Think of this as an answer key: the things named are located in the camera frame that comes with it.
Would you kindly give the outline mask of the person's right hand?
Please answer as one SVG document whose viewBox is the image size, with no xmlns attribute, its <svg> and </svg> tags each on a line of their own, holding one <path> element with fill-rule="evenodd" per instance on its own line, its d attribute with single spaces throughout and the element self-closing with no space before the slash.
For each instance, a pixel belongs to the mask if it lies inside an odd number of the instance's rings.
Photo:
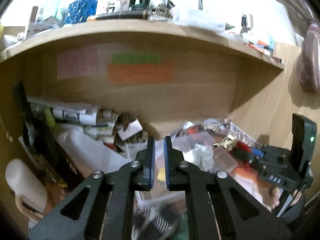
<svg viewBox="0 0 320 240">
<path fill-rule="evenodd" d="M 271 210 L 273 210 L 274 208 L 276 208 L 279 204 L 280 204 L 280 197 L 281 197 L 281 192 L 280 192 L 280 188 L 277 186 L 271 186 L 269 188 L 268 194 L 271 198 L 271 205 L 270 208 Z M 301 196 L 302 196 L 302 192 L 301 191 L 295 191 L 293 193 L 293 200 L 290 203 L 290 206 L 294 206 L 295 204 L 297 204 L 297 202 L 300 200 Z"/>
</svg>

